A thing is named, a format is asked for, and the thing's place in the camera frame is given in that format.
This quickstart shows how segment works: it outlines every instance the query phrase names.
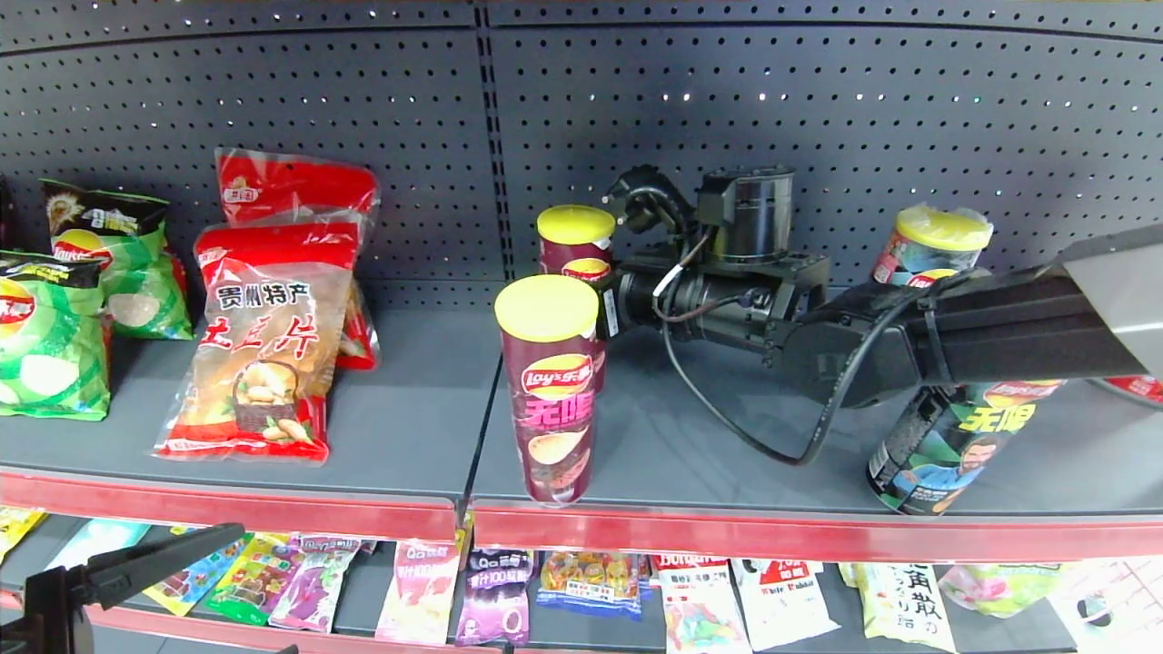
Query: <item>gray shelf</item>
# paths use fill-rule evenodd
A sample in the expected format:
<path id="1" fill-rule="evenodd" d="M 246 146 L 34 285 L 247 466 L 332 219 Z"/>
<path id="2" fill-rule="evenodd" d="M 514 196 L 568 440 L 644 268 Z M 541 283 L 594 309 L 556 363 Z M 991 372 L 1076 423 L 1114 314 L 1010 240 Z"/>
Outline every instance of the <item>gray shelf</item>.
<path id="1" fill-rule="evenodd" d="M 711 343 L 678 344 L 677 350 L 691 377 L 727 415 L 772 447 L 802 452 L 819 405 L 797 396 L 755 355 Z M 607 362 L 597 405 L 593 479 L 584 503 L 890 517 L 869 489 L 864 468 L 908 393 L 882 406 L 841 411 L 819 458 L 791 468 L 757 455 L 690 394 L 670 368 L 658 334 L 621 336 L 611 344 Z M 472 493 L 522 500 L 527 496 L 507 385 L 501 384 Z M 1039 407 L 949 514 L 1063 521 L 1087 514 L 1163 514 L 1163 486 L 1151 464 L 1163 454 L 1161 429 L 1163 415 L 1072 382 Z"/>
<path id="2" fill-rule="evenodd" d="M 859 593 L 840 580 L 835 566 L 820 575 L 828 614 L 841 628 L 776 647 L 768 652 L 786 654 L 921 654 L 940 652 L 884 638 L 864 638 Z M 535 590 L 530 590 L 530 598 Z M 957 652 L 962 654 L 1073 652 L 1075 641 L 1049 602 L 1042 600 L 1018 616 L 1003 620 L 982 616 L 946 602 Z M 561 609 L 531 607 L 530 646 L 576 647 L 598 651 L 665 651 L 665 623 L 662 596 L 655 592 L 643 603 L 641 623 L 625 618 L 599 618 Z"/>

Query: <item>store shelf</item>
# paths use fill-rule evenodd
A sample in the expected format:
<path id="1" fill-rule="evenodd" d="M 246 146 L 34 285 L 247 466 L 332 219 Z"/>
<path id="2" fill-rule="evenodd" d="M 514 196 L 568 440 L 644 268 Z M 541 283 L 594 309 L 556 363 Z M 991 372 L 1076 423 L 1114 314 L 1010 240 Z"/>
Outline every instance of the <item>store shelf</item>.
<path id="1" fill-rule="evenodd" d="M 194 344 L 119 342 L 105 421 L 3 420 L 3 500 L 148 523 L 451 540 L 497 369 L 495 326 L 484 311 L 392 310 L 376 324 L 385 362 L 338 376 L 322 467 L 151 456 Z"/>
<path id="2" fill-rule="evenodd" d="M 679 346 L 705 392 L 769 445 L 801 452 L 820 407 L 759 365 L 709 343 Z M 662 339 L 612 343 L 598 401 L 593 479 L 583 500 L 527 499 L 504 385 L 472 489 L 483 547 L 713 552 L 818 561 L 1057 561 L 1163 554 L 1154 461 L 1163 415 L 1068 384 L 939 519 L 897 516 L 864 468 L 907 397 L 842 411 L 819 458 L 757 455 L 699 405 Z"/>
<path id="3" fill-rule="evenodd" d="M 913 654 L 940 652 L 932 647 L 896 640 L 864 638 L 859 593 L 844 585 L 835 566 L 825 566 L 819 576 L 828 614 L 841 628 L 813 639 L 769 649 L 780 654 Z M 1049 602 L 1003 620 L 982 616 L 946 602 L 954 641 L 961 654 L 1035 654 L 1073 652 L 1075 641 Z M 662 597 L 655 592 L 643 603 L 641 623 L 625 618 L 599 618 L 531 606 L 529 640 L 531 647 L 575 651 L 665 651 L 666 627 Z M 515 654 L 545 654 L 544 649 L 518 649 Z"/>

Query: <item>colorful candy package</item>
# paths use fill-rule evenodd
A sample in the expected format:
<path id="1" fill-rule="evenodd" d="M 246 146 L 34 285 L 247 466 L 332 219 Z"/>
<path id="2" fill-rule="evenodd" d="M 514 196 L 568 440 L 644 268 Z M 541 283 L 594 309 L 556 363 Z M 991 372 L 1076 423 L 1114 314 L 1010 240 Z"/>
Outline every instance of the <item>colorful candy package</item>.
<path id="1" fill-rule="evenodd" d="M 97 260 L 114 333 L 133 339 L 193 337 L 186 297 L 165 256 L 170 202 L 145 196 L 85 191 L 42 179 L 52 255 Z"/>
<path id="2" fill-rule="evenodd" d="M 327 460 L 326 397 L 357 241 L 342 222 L 202 233 L 206 334 L 158 456 Z"/>
<path id="3" fill-rule="evenodd" d="M 529 598 L 533 553 L 526 549 L 473 549 L 464 577 L 464 606 L 456 644 L 480 645 L 504 639 L 529 641 Z"/>
<path id="4" fill-rule="evenodd" d="M 933 567 L 857 563 L 864 637 L 878 635 L 956 653 Z"/>
<path id="5" fill-rule="evenodd" d="M 302 550 L 302 563 L 267 621 L 276 627 L 329 633 L 343 575 L 363 543 L 359 539 L 321 535 L 297 535 L 293 543 Z"/>
<path id="6" fill-rule="evenodd" d="M 541 564 L 540 606 L 642 619 L 638 555 L 552 552 Z"/>
<path id="7" fill-rule="evenodd" d="M 1062 582 L 1065 563 L 954 566 L 937 584 L 955 604 L 1009 618 L 1037 603 Z"/>
<path id="8" fill-rule="evenodd" d="M 286 534 L 256 532 L 206 604 L 236 623 L 265 625 L 302 559 Z"/>
<path id="9" fill-rule="evenodd" d="M 36 509 L 16 509 L 15 506 L 0 506 L 0 563 L 3 557 L 28 532 L 36 528 L 48 516 L 44 511 Z"/>
<path id="10" fill-rule="evenodd" d="M 666 619 L 666 654 L 751 654 L 726 559 L 664 554 L 651 566 Z"/>
<path id="11" fill-rule="evenodd" d="M 219 192 L 231 227 L 352 222 L 366 243 L 379 209 L 379 183 L 371 171 L 315 157 L 219 148 Z M 359 286 L 348 290 L 336 365 L 371 370 L 379 364 L 379 337 Z"/>
<path id="12" fill-rule="evenodd" d="M 170 528 L 174 534 L 188 531 L 190 527 Z M 249 541 L 250 534 L 245 534 L 206 559 L 195 561 L 181 571 L 147 588 L 143 593 L 174 616 L 185 616 L 226 575 Z"/>
<path id="13" fill-rule="evenodd" d="M 376 640 L 444 645 L 461 552 L 456 546 L 401 540 Z"/>

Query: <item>snack packet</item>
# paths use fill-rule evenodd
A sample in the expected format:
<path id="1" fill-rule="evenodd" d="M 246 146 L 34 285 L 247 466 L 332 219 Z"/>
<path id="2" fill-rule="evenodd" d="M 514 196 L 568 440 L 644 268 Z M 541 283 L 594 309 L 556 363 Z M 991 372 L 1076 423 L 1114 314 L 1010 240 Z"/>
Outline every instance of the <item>snack packet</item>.
<path id="1" fill-rule="evenodd" d="M 815 575 L 814 561 L 732 559 L 751 649 L 759 652 L 840 628 Z"/>
<path id="2" fill-rule="evenodd" d="M 101 420 L 108 326 L 97 262 L 0 250 L 0 415 Z"/>
<path id="3" fill-rule="evenodd" d="M 297 535 L 293 540 L 302 550 L 302 563 L 267 621 L 276 627 L 329 633 L 343 575 L 359 553 L 362 542 L 320 535 Z"/>
<path id="4" fill-rule="evenodd" d="M 666 654 L 751 654 L 726 559 L 664 554 L 658 573 Z"/>
<path id="5" fill-rule="evenodd" d="M 219 192 L 231 227 L 248 225 L 354 222 L 361 247 L 379 211 L 379 183 L 371 171 L 297 155 L 219 148 Z M 379 364 L 379 337 L 359 286 L 348 290 L 336 365 L 371 370 Z"/>
<path id="6" fill-rule="evenodd" d="M 480 645 L 504 639 L 529 642 L 529 598 L 533 552 L 473 549 L 464 576 L 464 606 L 456 627 L 456 644 Z"/>
<path id="7" fill-rule="evenodd" d="M 188 531 L 191 531 L 190 527 L 170 528 L 173 534 L 184 534 Z M 142 592 L 174 616 L 185 616 L 226 575 L 249 541 L 250 534 L 245 534 Z"/>
<path id="8" fill-rule="evenodd" d="M 85 191 L 52 179 L 41 184 L 52 255 L 101 263 L 101 292 L 114 333 L 133 339 L 192 339 L 186 297 L 174 278 L 176 260 L 164 255 L 170 202 Z"/>
<path id="9" fill-rule="evenodd" d="M 206 605 L 236 623 L 265 625 L 302 559 L 286 534 L 256 532 Z"/>
<path id="10" fill-rule="evenodd" d="M 326 396 L 356 241 L 352 223 L 202 233 L 206 334 L 157 455 L 327 460 Z"/>
<path id="11" fill-rule="evenodd" d="M 94 518 L 73 534 L 60 552 L 52 557 L 52 561 L 44 567 L 51 570 L 58 566 L 72 568 L 86 563 L 91 556 L 121 549 L 137 541 L 149 531 L 149 525 L 142 523 L 128 523 L 126 520 L 110 520 L 108 518 Z"/>
<path id="12" fill-rule="evenodd" d="M 461 552 L 456 546 L 401 540 L 376 640 L 444 645 Z"/>
<path id="13" fill-rule="evenodd" d="M 878 635 L 956 653 L 933 567 L 857 563 L 864 637 Z"/>
<path id="14" fill-rule="evenodd" d="M 1009 618 L 1054 592 L 1068 570 L 1065 563 L 961 564 L 937 585 L 959 606 Z"/>
<path id="15" fill-rule="evenodd" d="M 537 604 L 641 620 L 638 555 L 552 552 L 541 564 Z"/>
<path id="16" fill-rule="evenodd" d="M 48 513 L 36 509 L 0 506 L 0 563 L 28 532 L 36 528 Z"/>

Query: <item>food packaging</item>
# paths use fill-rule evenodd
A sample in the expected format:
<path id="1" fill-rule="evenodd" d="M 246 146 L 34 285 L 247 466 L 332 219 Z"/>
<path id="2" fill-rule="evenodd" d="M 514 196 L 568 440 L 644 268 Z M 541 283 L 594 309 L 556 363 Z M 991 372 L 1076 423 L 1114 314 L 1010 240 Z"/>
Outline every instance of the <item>food packaging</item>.
<path id="1" fill-rule="evenodd" d="M 0 250 L 0 415 L 101 420 L 108 322 L 95 261 Z"/>
<path id="2" fill-rule="evenodd" d="M 170 531 L 174 534 L 183 534 L 190 531 L 190 528 L 173 527 Z M 174 616 L 185 616 L 226 575 L 226 571 L 234 564 L 235 559 L 238 557 L 242 548 L 249 541 L 250 534 L 245 534 L 243 538 L 205 559 L 186 566 L 180 571 L 170 575 L 142 592 L 145 597 L 157 602 Z"/>
<path id="3" fill-rule="evenodd" d="M 932 566 L 858 563 L 857 570 L 865 638 L 884 637 L 956 654 Z"/>
<path id="4" fill-rule="evenodd" d="M 357 243 L 350 222 L 202 233 L 207 327 L 158 456 L 326 461 L 327 392 Z"/>
<path id="5" fill-rule="evenodd" d="M 1063 383 L 920 389 L 869 461 L 872 490 L 901 513 L 943 513 Z"/>
<path id="6" fill-rule="evenodd" d="M 315 157 L 219 148 L 219 192 L 231 227 L 351 222 L 366 244 L 379 211 L 379 182 L 365 168 Z M 379 364 L 379 337 L 359 286 L 347 291 L 336 365 L 371 370 Z"/>
<path id="7" fill-rule="evenodd" d="M 398 542 L 376 640 L 444 645 L 459 563 L 456 546 L 415 539 Z"/>
<path id="8" fill-rule="evenodd" d="M 359 539 L 351 538 L 292 536 L 292 547 L 302 553 L 302 562 L 279 596 L 267 623 L 274 627 L 330 633 L 343 575 L 362 545 Z"/>
<path id="9" fill-rule="evenodd" d="M 165 254 L 170 202 L 52 179 L 41 184 L 52 255 L 100 262 L 113 332 L 131 339 L 192 339 L 186 296 L 174 275 L 181 264 Z"/>
<path id="10" fill-rule="evenodd" d="M 666 654 L 751 654 L 726 559 L 654 556 L 658 573 Z"/>
<path id="11" fill-rule="evenodd" d="M 594 441 L 598 294 L 579 279 L 536 275 L 506 286 L 493 308 L 526 491 L 548 505 L 577 502 Z"/>
<path id="12" fill-rule="evenodd" d="M 928 205 L 908 207 L 872 269 L 872 279 L 897 286 L 929 286 L 936 279 L 969 270 L 990 244 L 993 225 L 966 208 L 937 211 Z"/>
<path id="13" fill-rule="evenodd" d="M 638 557 L 637 554 L 551 552 L 541 564 L 537 605 L 641 620 Z"/>
<path id="14" fill-rule="evenodd" d="M 265 625 L 304 560 L 290 541 L 287 534 L 256 532 L 206 606 L 236 623 Z"/>
<path id="15" fill-rule="evenodd" d="M 529 642 L 529 578 L 533 552 L 473 549 L 464 575 L 464 605 L 456 627 L 456 644 L 481 645 L 505 640 Z"/>
<path id="16" fill-rule="evenodd" d="M 541 272 L 575 277 L 595 287 L 613 271 L 611 237 L 616 222 L 609 212 L 582 205 L 549 207 L 537 216 L 541 235 Z M 599 290 L 607 306 L 613 306 L 614 290 Z M 618 334 L 616 318 L 609 322 Z M 594 348 L 594 392 L 601 392 L 606 379 L 606 343 Z"/>

